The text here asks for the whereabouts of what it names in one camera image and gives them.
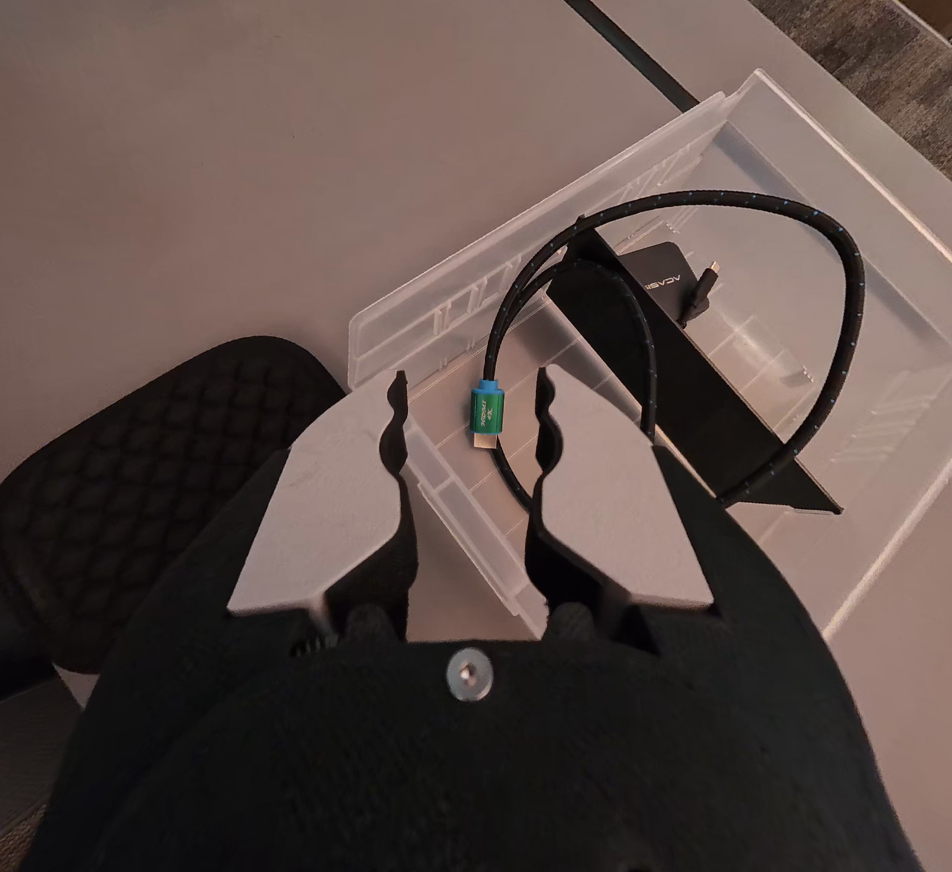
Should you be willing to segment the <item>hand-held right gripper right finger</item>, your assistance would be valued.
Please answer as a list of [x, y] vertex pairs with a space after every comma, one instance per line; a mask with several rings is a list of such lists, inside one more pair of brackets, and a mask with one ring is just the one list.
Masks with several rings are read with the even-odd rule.
[[546, 634], [584, 611], [625, 638], [642, 607], [706, 611], [714, 596], [663, 477], [664, 456], [611, 402], [556, 365], [535, 391], [540, 475], [525, 545]]

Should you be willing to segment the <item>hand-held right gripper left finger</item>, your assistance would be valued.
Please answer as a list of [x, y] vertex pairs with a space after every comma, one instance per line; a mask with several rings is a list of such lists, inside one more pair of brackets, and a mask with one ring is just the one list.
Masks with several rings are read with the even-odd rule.
[[354, 611], [406, 640], [419, 560], [407, 482], [408, 379], [381, 373], [292, 443], [228, 602], [235, 617], [303, 611], [324, 638]]

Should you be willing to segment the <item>clear plastic bin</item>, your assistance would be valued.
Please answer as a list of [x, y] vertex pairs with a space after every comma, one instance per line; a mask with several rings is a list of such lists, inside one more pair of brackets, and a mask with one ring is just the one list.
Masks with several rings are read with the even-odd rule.
[[[865, 306], [837, 404], [799, 456], [840, 514], [734, 507], [831, 639], [950, 478], [950, 255], [934, 234], [773, 80], [756, 70], [559, 189], [352, 319], [348, 384], [403, 370], [407, 443], [422, 496], [532, 635], [527, 516], [466, 431], [470, 389], [506, 291], [550, 236], [584, 214], [656, 192], [712, 188], [796, 199], [856, 240]], [[619, 253], [667, 239], [720, 277], [686, 335], [785, 440], [827, 373], [842, 274], [810, 228], [738, 210], [671, 210], [599, 227]]]

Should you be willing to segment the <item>black silver hdmi hub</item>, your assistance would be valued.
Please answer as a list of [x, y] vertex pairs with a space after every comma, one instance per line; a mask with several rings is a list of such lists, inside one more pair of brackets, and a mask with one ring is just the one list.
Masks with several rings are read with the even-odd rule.
[[683, 330], [708, 310], [710, 293], [720, 276], [716, 262], [696, 275], [681, 249], [670, 241], [629, 251], [620, 256], [620, 261]]

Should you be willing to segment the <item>black bin divider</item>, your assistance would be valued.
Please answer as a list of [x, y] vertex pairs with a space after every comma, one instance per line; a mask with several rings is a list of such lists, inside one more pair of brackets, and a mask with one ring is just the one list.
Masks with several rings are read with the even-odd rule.
[[656, 424], [717, 496], [779, 450], [780, 438], [694, 342], [625, 269], [620, 256], [589, 228], [566, 247], [565, 262], [585, 261], [553, 279], [548, 296], [628, 393], [647, 398], [642, 325], [630, 315], [621, 278], [647, 319], [656, 353]]

